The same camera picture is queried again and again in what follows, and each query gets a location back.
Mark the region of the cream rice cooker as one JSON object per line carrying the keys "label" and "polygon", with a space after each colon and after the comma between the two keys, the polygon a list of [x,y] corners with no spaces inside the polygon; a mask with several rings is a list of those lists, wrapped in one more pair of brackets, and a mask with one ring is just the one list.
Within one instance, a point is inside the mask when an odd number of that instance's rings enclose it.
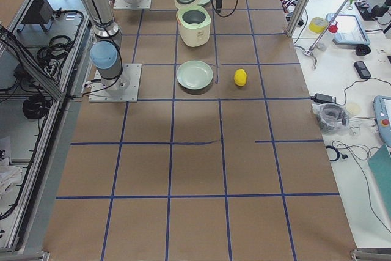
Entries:
{"label": "cream rice cooker", "polygon": [[210,38],[211,17],[200,1],[174,0],[180,37],[188,47],[202,46]]}

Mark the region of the metal stand with green clip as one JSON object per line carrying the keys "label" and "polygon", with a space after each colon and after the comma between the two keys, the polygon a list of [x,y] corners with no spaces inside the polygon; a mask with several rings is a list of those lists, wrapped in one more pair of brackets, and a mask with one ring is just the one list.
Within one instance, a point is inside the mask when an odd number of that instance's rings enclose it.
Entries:
{"label": "metal stand with green clip", "polygon": [[338,14],[341,12],[341,10],[347,5],[347,3],[352,4],[353,0],[344,0],[341,6],[337,9],[337,11],[333,14],[333,17],[328,22],[326,28],[323,30],[323,32],[317,37],[317,39],[314,41],[314,43],[310,46],[309,49],[303,50],[303,54],[305,56],[311,57],[313,59],[313,69],[316,69],[316,63],[317,59],[315,55],[313,54],[313,50],[316,48],[318,42],[323,38],[323,35],[326,33],[329,26],[334,22]]}

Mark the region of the yellow tape roll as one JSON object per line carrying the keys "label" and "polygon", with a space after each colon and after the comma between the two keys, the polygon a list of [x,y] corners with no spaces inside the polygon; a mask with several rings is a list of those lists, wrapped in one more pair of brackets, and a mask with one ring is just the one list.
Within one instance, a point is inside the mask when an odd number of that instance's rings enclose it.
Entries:
{"label": "yellow tape roll", "polygon": [[314,34],[320,34],[328,27],[328,25],[329,23],[324,18],[314,17],[309,23],[309,31]]}

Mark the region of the teach pendant with screen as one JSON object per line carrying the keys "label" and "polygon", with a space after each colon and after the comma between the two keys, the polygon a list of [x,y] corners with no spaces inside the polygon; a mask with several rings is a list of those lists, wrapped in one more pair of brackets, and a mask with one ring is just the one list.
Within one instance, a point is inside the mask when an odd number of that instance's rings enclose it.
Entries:
{"label": "teach pendant with screen", "polygon": [[339,14],[334,23],[338,23],[338,31],[333,39],[338,45],[369,45],[370,39],[356,15]]}

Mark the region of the bottle with red cap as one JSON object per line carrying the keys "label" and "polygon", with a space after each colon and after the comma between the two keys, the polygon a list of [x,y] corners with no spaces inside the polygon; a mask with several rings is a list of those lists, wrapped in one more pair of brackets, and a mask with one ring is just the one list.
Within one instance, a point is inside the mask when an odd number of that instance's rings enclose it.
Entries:
{"label": "bottle with red cap", "polygon": [[325,51],[329,47],[329,45],[332,43],[337,31],[338,31],[338,23],[331,24],[326,29],[324,35],[320,38],[316,47],[321,51]]}

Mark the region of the black power adapter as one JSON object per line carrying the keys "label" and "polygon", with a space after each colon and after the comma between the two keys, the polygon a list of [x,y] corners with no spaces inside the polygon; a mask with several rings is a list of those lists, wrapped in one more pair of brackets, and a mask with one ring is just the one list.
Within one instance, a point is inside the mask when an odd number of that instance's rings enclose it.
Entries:
{"label": "black power adapter", "polygon": [[311,96],[311,100],[319,104],[337,102],[335,97],[326,94],[320,94],[320,93],[316,93],[315,95]]}

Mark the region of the black phone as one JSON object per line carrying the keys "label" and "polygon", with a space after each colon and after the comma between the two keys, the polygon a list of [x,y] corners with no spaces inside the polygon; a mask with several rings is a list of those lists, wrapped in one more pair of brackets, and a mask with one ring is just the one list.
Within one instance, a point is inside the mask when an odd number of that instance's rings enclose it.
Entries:
{"label": "black phone", "polygon": [[369,72],[367,66],[363,61],[356,61],[354,63],[354,68],[356,69],[356,72],[358,73],[361,79],[371,78],[371,73]]}

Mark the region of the yellow toy fruit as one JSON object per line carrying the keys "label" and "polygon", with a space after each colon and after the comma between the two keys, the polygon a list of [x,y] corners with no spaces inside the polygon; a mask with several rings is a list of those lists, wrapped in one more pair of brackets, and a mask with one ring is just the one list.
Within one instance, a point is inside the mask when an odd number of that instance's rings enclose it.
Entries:
{"label": "yellow toy fruit", "polygon": [[243,68],[237,69],[233,79],[236,86],[243,87],[247,83],[247,72]]}

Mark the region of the light green plate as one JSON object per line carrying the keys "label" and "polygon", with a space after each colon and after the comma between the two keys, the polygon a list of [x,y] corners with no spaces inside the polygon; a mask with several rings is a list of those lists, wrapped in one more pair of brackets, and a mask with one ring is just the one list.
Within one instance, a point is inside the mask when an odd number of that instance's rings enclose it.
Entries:
{"label": "light green plate", "polygon": [[203,61],[186,61],[178,67],[176,79],[185,89],[200,90],[212,82],[213,70]]}

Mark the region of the black round lens cap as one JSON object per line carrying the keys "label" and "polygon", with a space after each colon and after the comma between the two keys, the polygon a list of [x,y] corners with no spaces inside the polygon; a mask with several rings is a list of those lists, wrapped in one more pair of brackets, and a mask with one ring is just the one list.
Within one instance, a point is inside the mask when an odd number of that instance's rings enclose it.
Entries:
{"label": "black round lens cap", "polygon": [[371,48],[368,45],[358,44],[355,49],[356,56],[364,57],[371,53]]}

